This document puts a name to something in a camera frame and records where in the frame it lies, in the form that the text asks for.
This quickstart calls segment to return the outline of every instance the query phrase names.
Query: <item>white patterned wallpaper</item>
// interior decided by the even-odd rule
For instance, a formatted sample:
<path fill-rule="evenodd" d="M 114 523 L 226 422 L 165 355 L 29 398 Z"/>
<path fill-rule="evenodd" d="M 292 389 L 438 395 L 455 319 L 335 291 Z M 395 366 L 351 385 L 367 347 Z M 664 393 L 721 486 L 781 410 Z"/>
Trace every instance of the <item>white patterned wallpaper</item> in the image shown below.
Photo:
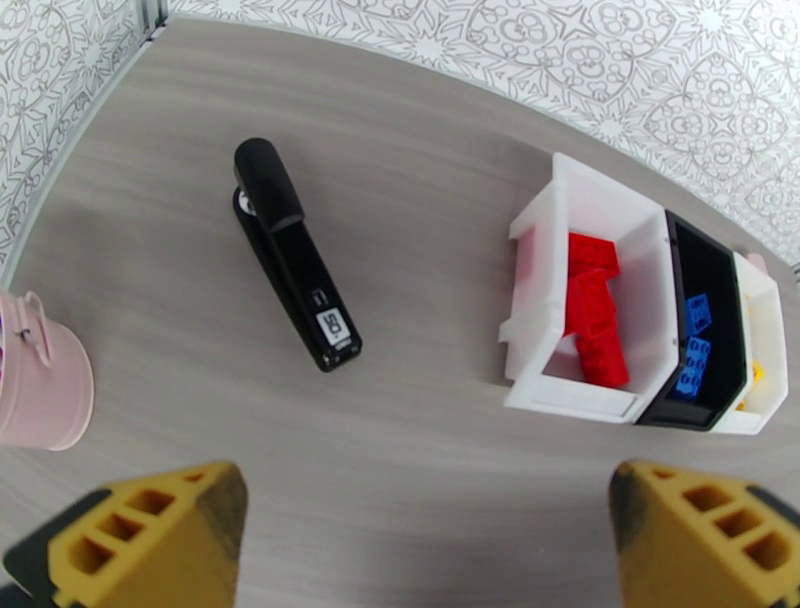
<path fill-rule="evenodd" d="M 42 185 L 143 38 L 139 0 L 0 0 L 0 283 Z"/>
<path fill-rule="evenodd" d="M 554 116 L 800 262 L 798 0 L 172 0 L 371 48 Z"/>

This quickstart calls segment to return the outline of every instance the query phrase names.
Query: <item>lego brick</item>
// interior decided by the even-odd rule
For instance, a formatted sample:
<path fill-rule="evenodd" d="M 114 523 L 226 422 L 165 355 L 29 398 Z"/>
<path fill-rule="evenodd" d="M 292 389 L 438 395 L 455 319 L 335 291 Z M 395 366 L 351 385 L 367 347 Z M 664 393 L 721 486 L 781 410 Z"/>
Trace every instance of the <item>lego brick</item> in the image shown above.
<path fill-rule="evenodd" d="M 753 361 L 753 382 L 755 384 L 758 384 L 763 379 L 764 379 L 764 368 L 761 367 L 758 361 Z"/>
<path fill-rule="evenodd" d="M 592 270 L 567 282 L 565 333 L 591 339 L 617 327 L 616 307 L 605 273 Z"/>
<path fill-rule="evenodd" d="M 617 388 L 630 382 L 625 353 L 616 328 L 595 338 L 577 338 L 575 346 L 586 381 L 600 386 Z"/>
<path fill-rule="evenodd" d="M 583 274 L 587 270 L 601 269 L 607 279 L 619 274 L 617 247 L 613 242 L 577 232 L 569 233 L 569 276 Z"/>
<path fill-rule="evenodd" d="M 689 400 L 697 398 L 710 354 L 711 342 L 701 338 L 689 338 L 686 367 L 681 371 L 672 393 L 675 398 Z"/>
<path fill-rule="evenodd" d="M 696 336 L 711 326 L 711 308 L 708 305 L 708 296 L 700 294 L 686 300 L 687 333 Z"/>

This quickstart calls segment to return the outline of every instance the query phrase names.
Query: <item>storage bin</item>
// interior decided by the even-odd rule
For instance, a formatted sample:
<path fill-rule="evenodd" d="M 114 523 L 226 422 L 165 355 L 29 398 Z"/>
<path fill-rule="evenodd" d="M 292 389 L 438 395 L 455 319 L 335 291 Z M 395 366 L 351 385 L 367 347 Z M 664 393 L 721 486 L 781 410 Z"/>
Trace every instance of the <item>storage bin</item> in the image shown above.
<path fill-rule="evenodd" d="M 733 260 L 745 303 L 745 345 L 749 344 L 750 359 L 761 367 L 763 377 L 744 395 L 744 410 L 728 408 L 712 431 L 755 435 L 789 395 L 786 337 L 778 284 L 738 253 L 733 254 Z"/>
<path fill-rule="evenodd" d="M 0 290 L 0 317 L 0 445 L 71 447 L 94 404 L 86 351 L 69 329 L 45 317 L 34 293 L 18 298 Z"/>
<path fill-rule="evenodd" d="M 667 211 L 670 241 L 675 251 L 675 293 L 678 308 L 686 298 L 706 294 L 711 325 L 701 338 L 711 342 L 711 353 L 697 398 L 677 399 L 673 389 L 687 364 L 680 365 L 637 423 L 708 430 L 730 407 L 742 400 L 753 384 L 752 359 L 748 361 L 744 320 L 746 304 L 740 297 L 733 252 L 697 228 Z M 687 335 L 681 322 L 681 348 Z"/>
<path fill-rule="evenodd" d="M 630 382 L 584 381 L 575 336 L 564 337 L 569 232 L 616 244 L 609 283 Z M 514 380 L 505 405 L 605 422 L 633 422 L 675 371 L 678 311 L 663 208 L 563 154 L 548 185 L 511 223 L 517 240 L 511 315 L 500 327 Z"/>

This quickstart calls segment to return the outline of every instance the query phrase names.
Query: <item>pink metal pail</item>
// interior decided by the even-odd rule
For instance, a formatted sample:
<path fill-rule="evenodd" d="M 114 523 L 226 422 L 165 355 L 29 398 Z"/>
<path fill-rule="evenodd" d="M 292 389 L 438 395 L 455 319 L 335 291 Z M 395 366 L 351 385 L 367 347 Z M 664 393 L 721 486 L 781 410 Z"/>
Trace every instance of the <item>pink metal pail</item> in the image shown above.
<path fill-rule="evenodd" d="M 39 297 L 0 290 L 0 445 L 58 451 L 89 426 L 94 381 L 89 357 L 69 329 L 44 314 Z"/>

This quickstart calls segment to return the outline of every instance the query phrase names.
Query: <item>black stapler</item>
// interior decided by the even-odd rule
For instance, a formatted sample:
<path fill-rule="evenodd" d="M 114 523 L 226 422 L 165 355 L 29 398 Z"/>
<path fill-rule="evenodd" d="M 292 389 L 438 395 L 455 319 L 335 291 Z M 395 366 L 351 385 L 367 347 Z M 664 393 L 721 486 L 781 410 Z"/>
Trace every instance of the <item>black stapler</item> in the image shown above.
<path fill-rule="evenodd" d="M 248 139 L 234 155 L 233 209 L 295 329 L 324 372 L 361 352 L 336 285 L 306 229 L 305 214 L 278 151 Z"/>

